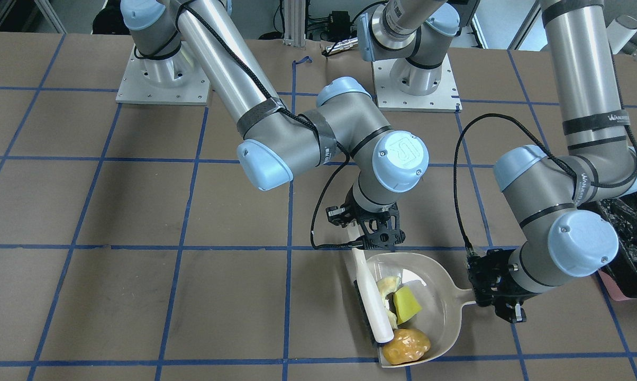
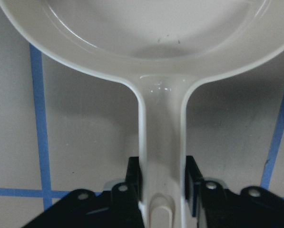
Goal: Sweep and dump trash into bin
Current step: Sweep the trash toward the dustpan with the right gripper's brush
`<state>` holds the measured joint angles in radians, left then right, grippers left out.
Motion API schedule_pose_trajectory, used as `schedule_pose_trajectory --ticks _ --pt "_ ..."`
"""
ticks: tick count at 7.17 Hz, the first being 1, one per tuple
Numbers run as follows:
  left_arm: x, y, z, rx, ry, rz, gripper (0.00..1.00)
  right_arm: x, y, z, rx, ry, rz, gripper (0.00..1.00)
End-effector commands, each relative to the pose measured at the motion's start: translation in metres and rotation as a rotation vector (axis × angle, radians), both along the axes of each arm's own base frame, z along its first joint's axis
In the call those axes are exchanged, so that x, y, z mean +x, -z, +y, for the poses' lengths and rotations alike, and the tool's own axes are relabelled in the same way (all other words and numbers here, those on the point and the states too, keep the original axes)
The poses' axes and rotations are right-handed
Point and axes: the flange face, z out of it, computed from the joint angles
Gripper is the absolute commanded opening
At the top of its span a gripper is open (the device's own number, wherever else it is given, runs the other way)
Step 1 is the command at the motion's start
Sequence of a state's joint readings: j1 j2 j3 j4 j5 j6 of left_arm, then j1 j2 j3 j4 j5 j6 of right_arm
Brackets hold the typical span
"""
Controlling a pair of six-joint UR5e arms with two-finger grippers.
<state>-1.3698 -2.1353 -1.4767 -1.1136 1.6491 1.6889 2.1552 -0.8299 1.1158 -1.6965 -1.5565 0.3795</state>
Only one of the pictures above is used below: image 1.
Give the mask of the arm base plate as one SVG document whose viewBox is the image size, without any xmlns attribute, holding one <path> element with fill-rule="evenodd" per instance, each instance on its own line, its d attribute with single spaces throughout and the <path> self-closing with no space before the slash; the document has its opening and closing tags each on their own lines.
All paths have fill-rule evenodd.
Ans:
<svg viewBox="0 0 637 381">
<path fill-rule="evenodd" d="M 139 59 L 133 49 L 116 96 L 118 103 L 205 105 L 210 81 L 186 41 L 173 57 Z"/>
<path fill-rule="evenodd" d="M 463 109 L 449 56 L 431 70 L 400 58 L 373 62 L 372 71 L 382 111 L 456 113 Z"/>
</svg>

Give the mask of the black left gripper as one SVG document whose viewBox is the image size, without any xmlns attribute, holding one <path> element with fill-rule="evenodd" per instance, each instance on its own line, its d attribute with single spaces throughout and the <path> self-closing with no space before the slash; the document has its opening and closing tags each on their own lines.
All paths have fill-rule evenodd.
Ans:
<svg viewBox="0 0 637 381">
<path fill-rule="evenodd" d="M 495 314 L 509 323 L 526 322 L 522 304 L 528 299 L 528 291 L 520 287 L 512 277 L 519 266 L 509 263 L 514 249 L 467 248 L 468 278 L 472 284 L 476 304 L 494 306 Z"/>
</svg>

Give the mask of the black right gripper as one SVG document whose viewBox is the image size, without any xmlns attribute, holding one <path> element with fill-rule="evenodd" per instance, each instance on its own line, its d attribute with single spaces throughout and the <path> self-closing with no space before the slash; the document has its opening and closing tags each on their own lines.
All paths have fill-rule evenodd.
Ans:
<svg viewBox="0 0 637 381">
<path fill-rule="evenodd" d="M 362 209 L 353 200 L 346 200 L 340 207 L 326 208 L 326 217 L 331 224 L 343 228 L 355 223 L 362 233 L 343 244 L 347 248 L 389 249 L 405 241 L 405 232 L 400 227 L 398 205 L 394 203 L 386 211 L 370 212 Z"/>
</svg>

